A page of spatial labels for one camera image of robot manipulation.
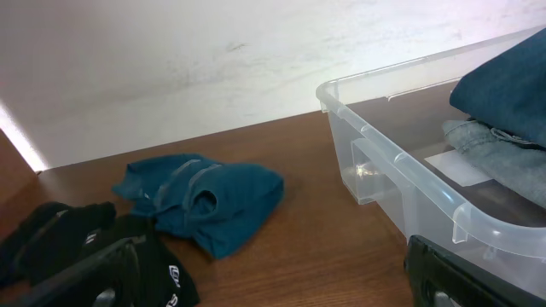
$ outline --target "teal fabric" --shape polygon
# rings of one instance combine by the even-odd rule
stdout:
[[[179,154],[127,165],[113,191],[135,203],[131,214],[155,217],[157,230],[193,238],[224,258],[261,227],[281,201],[284,183],[260,165]]]
[[[546,29],[464,76],[450,104],[546,147]]]

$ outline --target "white logo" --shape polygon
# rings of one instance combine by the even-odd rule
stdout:
[[[178,304],[178,298],[177,298],[177,295],[176,294],[172,294],[172,298],[171,300],[169,301],[169,303],[167,303],[167,306],[166,307],[174,307]]]
[[[87,239],[85,239],[85,244],[90,244],[92,241],[95,240],[96,234],[91,234],[87,236]]]
[[[180,287],[180,283],[178,279],[180,278],[180,272],[178,271],[178,267],[175,265],[169,265],[169,273],[171,274],[171,277],[174,280],[174,283],[177,284],[177,287]]]

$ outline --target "denim fabric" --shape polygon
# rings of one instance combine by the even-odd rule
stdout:
[[[505,131],[499,130],[497,128],[491,128],[491,134],[493,136],[496,136],[497,139],[499,139],[501,141],[512,142],[512,143],[516,143],[516,144],[519,144],[519,145],[537,145],[534,142],[529,142],[527,140],[522,139],[519,136],[513,136],[513,135],[511,135],[511,134],[509,134],[509,133],[507,133]]]
[[[464,76],[450,104],[546,147],[546,29]]]
[[[470,164],[546,208],[546,152],[502,141],[477,121],[450,120],[443,129],[448,143]]]
[[[113,191],[135,203],[131,214],[155,217],[157,230],[193,238],[223,258],[259,229],[284,189],[282,178],[263,166],[179,154],[127,165]]]

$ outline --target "white wall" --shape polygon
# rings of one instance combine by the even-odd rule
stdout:
[[[314,111],[329,79],[544,20],[542,0],[4,0],[0,125],[68,165]]]

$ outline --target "folded gray fabric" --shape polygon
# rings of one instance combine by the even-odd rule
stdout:
[[[546,208],[546,152],[499,139],[477,121],[449,120],[445,138],[470,164]]]

